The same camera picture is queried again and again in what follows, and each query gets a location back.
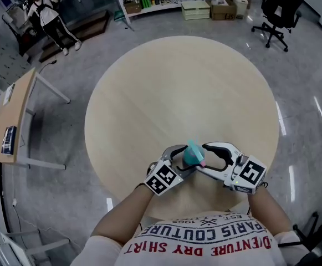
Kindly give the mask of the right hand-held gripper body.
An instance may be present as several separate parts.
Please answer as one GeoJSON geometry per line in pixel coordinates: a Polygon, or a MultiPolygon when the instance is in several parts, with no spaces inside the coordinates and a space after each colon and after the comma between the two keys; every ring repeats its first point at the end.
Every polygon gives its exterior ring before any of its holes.
{"type": "Polygon", "coordinates": [[[232,171],[227,175],[224,185],[231,191],[255,194],[262,184],[267,166],[250,155],[240,155],[232,171]]]}

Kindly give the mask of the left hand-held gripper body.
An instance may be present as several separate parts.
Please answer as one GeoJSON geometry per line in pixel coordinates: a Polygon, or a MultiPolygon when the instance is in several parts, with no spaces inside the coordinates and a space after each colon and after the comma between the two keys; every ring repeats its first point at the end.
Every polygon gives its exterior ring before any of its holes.
{"type": "Polygon", "coordinates": [[[164,152],[159,160],[153,163],[143,184],[155,195],[161,196],[183,182],[183,178],[172,168],[172,159],[180,151],[164,152]]]}

